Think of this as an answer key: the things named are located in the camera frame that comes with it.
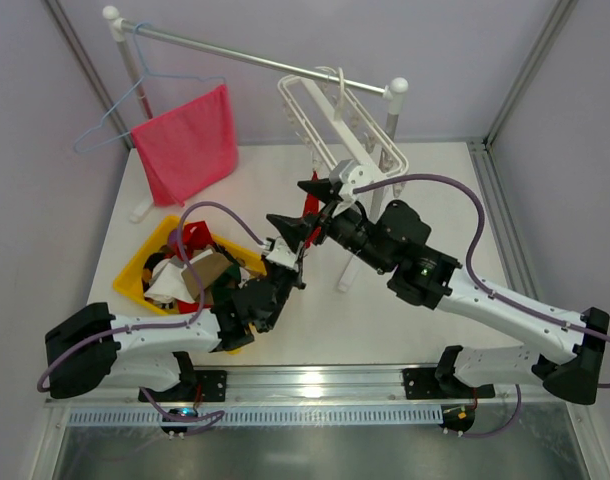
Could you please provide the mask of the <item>red snowflake christmas sock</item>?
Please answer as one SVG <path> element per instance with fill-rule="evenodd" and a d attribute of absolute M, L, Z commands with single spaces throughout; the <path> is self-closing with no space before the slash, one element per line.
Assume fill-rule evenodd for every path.
<path fill-rule="evenodd" d="M 307 193 L 305 202 L 304 202 L 304 207 L 303 207 L 303 216 L 306 216 L 308 214 L 316 214 L 318 212 L 319 212 L 319 200 L 316 197 L 314 197 L 312 194 Z M 312 245 L 314 238 L 315 238 L 315 234 L 312 234 L 306 240 L 306 242 L 305 242 L 306 249 L 308 249 Z"/>

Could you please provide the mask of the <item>dark green sock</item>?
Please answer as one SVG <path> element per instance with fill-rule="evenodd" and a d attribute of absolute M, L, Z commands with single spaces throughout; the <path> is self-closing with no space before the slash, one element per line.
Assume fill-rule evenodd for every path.
<path fill-rule="evenodd" d="M 237 289 L 242 281 L 238 265 L 228 267 L 212 284 L 213 289 Z"/>

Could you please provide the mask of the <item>tan ribbed sock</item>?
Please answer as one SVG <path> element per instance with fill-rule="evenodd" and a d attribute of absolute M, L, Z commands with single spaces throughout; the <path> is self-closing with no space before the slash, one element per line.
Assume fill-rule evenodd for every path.
<path fill-rule="evenodd" d="M 232 266 L 232 263 L 221 253 L 203 252 L 191 261 L 191 266 L 201 281 L 205 296 L 208 296 L 207 290 L 228 267 Z M 189 297 L 198 302 L 200 291 L 195 275 L 189 268 L 185 268 L 181 273 L 181 278 Z"/>

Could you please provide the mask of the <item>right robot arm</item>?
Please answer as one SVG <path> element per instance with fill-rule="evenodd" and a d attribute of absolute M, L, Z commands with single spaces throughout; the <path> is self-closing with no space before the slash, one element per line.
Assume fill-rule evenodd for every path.
<path fill-rule="evenodd" d="M 390 274 L 387 286 L 400 300 L 472 319 L 520 341 L 518 347 L 446 347 L 434 371 L 445 396 L 465 398 L 493 384 L 532 384 L 570 403 L 595 403 L 610 320 L 606 312 L 557 309 L 478 277 L 472 257 L 482 222 L 459 262 L 428 246 L 430 226 L 402 200 L 390 201 L 370 221 L 355 196 L 349 196 L 347 208 L 341 206 L 341 180 L 298 185 L 323 202 L 323 209 L 299 218 L 267 217 L 293 253 L 306 240 L 331 239 L 377 273 Z"/>

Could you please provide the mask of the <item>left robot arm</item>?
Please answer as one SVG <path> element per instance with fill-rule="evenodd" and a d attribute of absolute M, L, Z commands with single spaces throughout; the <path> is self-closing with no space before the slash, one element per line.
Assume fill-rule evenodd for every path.
<path fill-rule="evenodd" d="M 302 264 L 265 261 L 247 281 L 200 314 L 126 317 L 92 303 L 45 336 L 48 367 L 38 389 L 69 399 L 99 386 L 143 387 L 156 397 L 193 383 L 190 353 L 231 352 L 271 331 L 292 290 L 304 289 Z"/>

